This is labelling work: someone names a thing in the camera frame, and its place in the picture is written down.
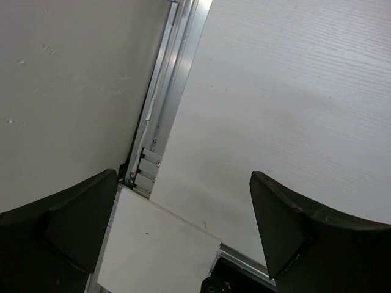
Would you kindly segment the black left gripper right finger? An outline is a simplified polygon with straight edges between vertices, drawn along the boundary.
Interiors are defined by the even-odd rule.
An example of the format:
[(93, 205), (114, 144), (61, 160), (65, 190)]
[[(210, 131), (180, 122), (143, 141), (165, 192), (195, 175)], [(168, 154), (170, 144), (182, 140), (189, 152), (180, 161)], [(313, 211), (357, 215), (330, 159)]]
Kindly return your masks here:
[(259, 171), (250, 193), (278, 292), (390, 291), (390, 225), (332, 209)]

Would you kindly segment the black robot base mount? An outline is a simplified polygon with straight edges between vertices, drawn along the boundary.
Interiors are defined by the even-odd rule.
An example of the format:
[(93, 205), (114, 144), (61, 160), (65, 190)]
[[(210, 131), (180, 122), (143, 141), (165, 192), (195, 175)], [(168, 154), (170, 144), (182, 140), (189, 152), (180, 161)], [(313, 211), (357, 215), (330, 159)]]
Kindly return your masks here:
[(268, 282), (252, 275), (236, 264), (219, 258), (211, 275), (202, 281), (201, 293), (274, 293), (276, 288)]

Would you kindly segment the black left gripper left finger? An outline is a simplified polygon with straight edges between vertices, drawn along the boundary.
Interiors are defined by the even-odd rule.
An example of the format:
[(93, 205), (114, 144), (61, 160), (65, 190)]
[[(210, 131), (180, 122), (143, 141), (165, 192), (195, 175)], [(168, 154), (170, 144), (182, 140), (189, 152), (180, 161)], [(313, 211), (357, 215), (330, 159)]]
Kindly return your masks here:
[(1, 214), (1, 292), (84, 292), (117, 193), (107, 169)]

